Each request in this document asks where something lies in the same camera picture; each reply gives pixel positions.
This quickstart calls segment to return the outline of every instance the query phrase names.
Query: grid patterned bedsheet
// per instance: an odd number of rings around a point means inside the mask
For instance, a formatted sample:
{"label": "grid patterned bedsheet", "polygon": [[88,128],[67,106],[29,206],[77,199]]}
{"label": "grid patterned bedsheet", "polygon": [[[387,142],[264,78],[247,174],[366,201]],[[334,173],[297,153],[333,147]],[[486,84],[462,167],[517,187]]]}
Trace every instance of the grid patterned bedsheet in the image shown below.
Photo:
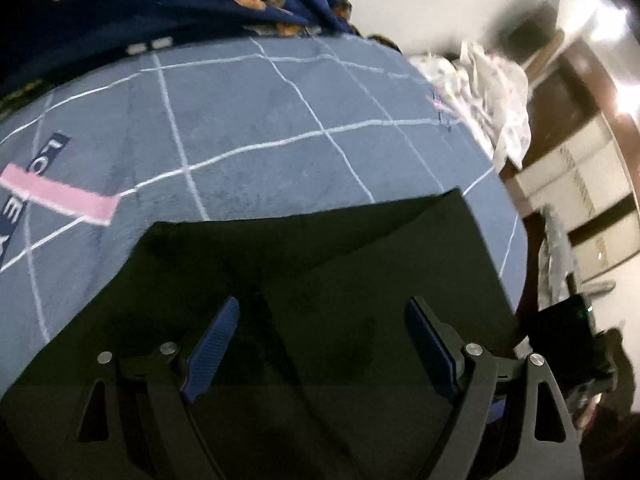
{"label": "grid patterned bedsheet", "polygon": [[[512,306],[520,299],[526,232],[491,161],[431,85],[377,43],[245,38],[131,57],[0,124],[0,171],[27,168],[54,132],[70,140],[46,178],[119,203],[100,224],[24,202],[2,244],[0,395],[155,221],[287,216],[460,187]],[[0,188],[0,202],[10,196]]]}

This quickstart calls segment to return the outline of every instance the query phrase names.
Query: pink rectangle print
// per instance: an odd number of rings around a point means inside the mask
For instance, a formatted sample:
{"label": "pink rectangle print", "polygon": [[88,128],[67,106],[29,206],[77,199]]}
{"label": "pink rectangle print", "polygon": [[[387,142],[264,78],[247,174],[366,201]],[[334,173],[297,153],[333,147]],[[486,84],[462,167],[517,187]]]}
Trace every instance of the pink rectangle print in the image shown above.
{"label": "pink rectangle print", "polygon": [[15,164],[9,164],[0,174],[0,186],[23,200],[67,216],[79,216],[91,224],[107,226],[116,212],[119,196],[97,193],[60,184],[35,173],[29,173]]}

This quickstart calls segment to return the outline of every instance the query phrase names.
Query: black fabric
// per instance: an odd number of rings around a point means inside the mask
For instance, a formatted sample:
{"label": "black fabric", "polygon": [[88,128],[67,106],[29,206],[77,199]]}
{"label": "black fabric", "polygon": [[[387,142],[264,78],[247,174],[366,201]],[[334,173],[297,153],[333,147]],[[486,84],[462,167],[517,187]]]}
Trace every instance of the black fabric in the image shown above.
{"label": "black fabric", "polygon": [[156,224],[0,413],[43,478],[56,478],[95,357],[169,340],[188,354],[233,295],[238,330],[192,408],[228,480],[413,479],[450,412],[402,325],[414,294],[496,355],[518,341],[458,190],[283,219]]}

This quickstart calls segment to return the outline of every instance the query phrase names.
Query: silver screw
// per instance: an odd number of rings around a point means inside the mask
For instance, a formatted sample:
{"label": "silver screw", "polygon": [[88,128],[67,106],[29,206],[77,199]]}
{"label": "silver screw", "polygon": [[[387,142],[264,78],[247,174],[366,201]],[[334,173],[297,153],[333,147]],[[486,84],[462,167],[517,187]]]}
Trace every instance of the silver screw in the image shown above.
{"label": "silver screw", "polygon": [[542,366],[545,363],[545,358],[540,354],[531,354],[529,356],[529,361],[531,361],[536,366]]}
{"label": "silver screw", "polygon": [[101,352],[100,355],[98,355],[98,359],[97,361],[101,364],[101,365],[105,365],[107,364],[109,361],[111,361],[111,358],[113,357],[113,354],[111,352]]}
{"label": "silver screw", "polygon": [[173,341],[168,341],[168,342],[162,343],[160,345],[160,353],[162,355],[175,354],[177,349],[178,349],[178,345],[176,343],[174,343]]}
{"label": "silver screw", "polygon": [[482,347],[478,343],[469,343],[466,346],[466,353],[469,355],[482,355]]}

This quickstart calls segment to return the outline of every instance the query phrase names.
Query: black cloth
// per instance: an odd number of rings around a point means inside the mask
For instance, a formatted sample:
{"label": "black cloth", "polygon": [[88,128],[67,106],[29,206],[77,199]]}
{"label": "black cloth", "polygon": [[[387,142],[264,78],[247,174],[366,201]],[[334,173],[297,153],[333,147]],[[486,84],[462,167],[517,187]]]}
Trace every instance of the black cloth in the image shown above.
{"label": "black cloth", "polygon": [[0,403],[55,478],[83,371],[104,350],[185,354],[229,295],[241,320],[190,407],[228,480],[414,479],[451,406],[403,325],[423,296],[465,341],[507,356],[517,323],[460,191],[282,219],[156,224]]}

